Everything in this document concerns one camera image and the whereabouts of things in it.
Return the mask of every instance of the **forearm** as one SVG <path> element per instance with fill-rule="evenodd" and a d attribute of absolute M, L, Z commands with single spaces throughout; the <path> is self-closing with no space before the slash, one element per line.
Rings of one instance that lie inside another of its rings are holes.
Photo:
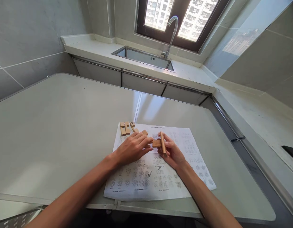
<path fill-rule="evenodd" d="M 111 155 L 67 189 L 52 202 L 40 215 L 31 221 L 27 228 L 63 228 L 84 208 L 110 174 L 118 167 Z"/>
<path fill-rule="evenodd" d="M 178 168 L 177 173 L 211 227 L 241 227 L 234 216 L 213 195 L 188 163 Z"/>

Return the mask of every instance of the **chrome faucet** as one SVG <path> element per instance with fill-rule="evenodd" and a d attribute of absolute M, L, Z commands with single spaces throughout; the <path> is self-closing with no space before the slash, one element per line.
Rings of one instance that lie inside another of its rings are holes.
<path fill-rule="evenodd" d="M 162 51 L 161 54 L 164 55 L 164 58 L 167 59 L 168 56 L 169 56 L 169 53 L 170 53 L 170 48 L 171 48 L 171 45 L 173 43 L 173 40 L 174 40 L 174 37 L 176 35 L 176 32 L 177 32 L 177 28 L 178 28 L 178 17 L 177 16 L 173 16 L 171 17 L 171 19 L 169 20 L 168 22 L 168 25 L 170 26 L 172 24 L 172 22 L 175 20 L 175 27 L 174 27 L 174 32 L 173 32 L 173 35 L 172 35 L 172 39 L 171 39 L 171 42 L 168 46 L 168 49 L 166 51 Z"/>

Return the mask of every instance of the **stainless steel sink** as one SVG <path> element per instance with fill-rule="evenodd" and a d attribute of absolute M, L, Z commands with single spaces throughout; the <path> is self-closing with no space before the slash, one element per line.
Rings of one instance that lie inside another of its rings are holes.
<path fill-rule="evenodd" d="M 153 55 L 141 50 L 137 50 L 132 47 L 124 46 L 113 52 L 112 54 L 126 59 L 131 59 L 136 62 L 145 63 L 151 66 L 175 72 L 172 65 L 172 60 L 165 59 L 163 57 Z"/>

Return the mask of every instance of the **instruction sheet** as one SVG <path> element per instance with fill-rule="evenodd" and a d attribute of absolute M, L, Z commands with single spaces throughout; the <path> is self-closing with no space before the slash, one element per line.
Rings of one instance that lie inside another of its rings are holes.
<path fill-rule="evenodd" d="M 158 132 L 166 133 L 179 147 L 196 174 L 210 190 L 216 185 L 196 145 L 190 128 L 175 128 L 136 124 L 140 131 L 146 130 L 149 137 L 160 139 Z M 115 138 L 115 151 L 129 136 L 121 136 L 118 125 Z M 123 201 L 167 200 L 191 197 L 188 189 L 177 175 L 157 153 L 157 148 L 141 159 L 116 171 L 106 182 L 104 197 Z"/>

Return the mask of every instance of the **white table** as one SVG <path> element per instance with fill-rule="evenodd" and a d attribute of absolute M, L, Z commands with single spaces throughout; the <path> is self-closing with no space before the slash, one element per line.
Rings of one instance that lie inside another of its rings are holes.
<path fill-rule="evenodd" d="M 117 124 L 134 116 L 140 124 L 190 128 L 217 185 L 213 193 L 231 213 L 275 219 L 209 110 L 69 74 L 0 102 L 0 199 L 51 203 L 112 152 Z M 117 202 L 103 190 L 89 208 L 201 217 L 192 198 Z"/>

